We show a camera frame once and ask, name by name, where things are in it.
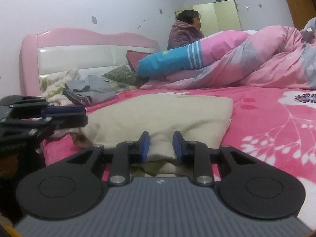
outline hood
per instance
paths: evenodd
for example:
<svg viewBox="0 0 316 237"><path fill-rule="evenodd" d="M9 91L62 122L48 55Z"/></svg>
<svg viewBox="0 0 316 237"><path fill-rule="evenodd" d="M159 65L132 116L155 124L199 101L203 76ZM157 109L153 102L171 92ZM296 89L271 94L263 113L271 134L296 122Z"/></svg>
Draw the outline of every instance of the hood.
<svg viewBox="0 0 316 237"><path fill-rule="evenodd" d="M182 28L182 29L187 29L187 28L196 28L195 26L192 26L190 24L187 24L181 20L176 20L176 22L173 24L173 27L178 27L178 28Z"/></svg>

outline wall stain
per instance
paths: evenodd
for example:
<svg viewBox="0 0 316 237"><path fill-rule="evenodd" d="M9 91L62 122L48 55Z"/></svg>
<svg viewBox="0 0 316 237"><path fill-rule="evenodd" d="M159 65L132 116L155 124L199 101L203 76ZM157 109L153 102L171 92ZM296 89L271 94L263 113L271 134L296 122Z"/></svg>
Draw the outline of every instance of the wall stain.
<svg viewBox="0 0 316 237"><path fill-rule="evenodd" d="M93 24L97 24L97 18L96 18L96 17L91 16L91 19L92 19L92 23L93 23Z"/></svg>

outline logo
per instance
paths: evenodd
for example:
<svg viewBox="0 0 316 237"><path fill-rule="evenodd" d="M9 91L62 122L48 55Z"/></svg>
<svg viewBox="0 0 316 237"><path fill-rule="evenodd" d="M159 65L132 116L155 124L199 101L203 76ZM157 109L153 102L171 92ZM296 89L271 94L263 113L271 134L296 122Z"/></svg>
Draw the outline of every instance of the logo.
<svg viewBox="0 0 316 237"><path fill-rule="evenodd" d="M164 179L160 179L160 180L157 180L156 182L159 183L159 184L163 184L165 182L165 180Z"/></svg>

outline wooden door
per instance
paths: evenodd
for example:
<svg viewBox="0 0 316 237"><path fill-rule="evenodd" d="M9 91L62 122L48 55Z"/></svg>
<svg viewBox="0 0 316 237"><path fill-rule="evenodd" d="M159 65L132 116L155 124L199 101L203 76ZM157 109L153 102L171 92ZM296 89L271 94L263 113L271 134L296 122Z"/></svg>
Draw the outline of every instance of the wooden door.
<svg viewBox="0 0 316 237"><path fill-rule="evenodd" d="M316 17L316 10L312 0L286 0L292 15L294 26L301 30L306 23Z"/></svg>

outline beige cloth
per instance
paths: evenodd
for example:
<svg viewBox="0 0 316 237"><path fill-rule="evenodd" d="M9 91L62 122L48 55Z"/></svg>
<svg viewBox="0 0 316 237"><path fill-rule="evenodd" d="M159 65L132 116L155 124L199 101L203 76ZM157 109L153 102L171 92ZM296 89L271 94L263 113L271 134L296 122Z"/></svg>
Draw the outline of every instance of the beige cloth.
<svg viewBox="0 0 316 237"><path fill-rule="evenodd" d="M229 98L148 94L91 113L89 123L80 130L91 143L106 148L123 141L137 141L147 131L147 162L137 165L143 170L133 175L190 175L190 169L176 162L173 133L180 131L187 141L201 141L209 148L218 148L232 109L233 101Z"/></svg>
<svg viewBox="0 0 316 237"><path fill-rule="evenodd" d="M1 213L0 213L0 225L2 227L8 225L8 226L13 226L12 222L7 219L6 217L2 216Z"/></svg>

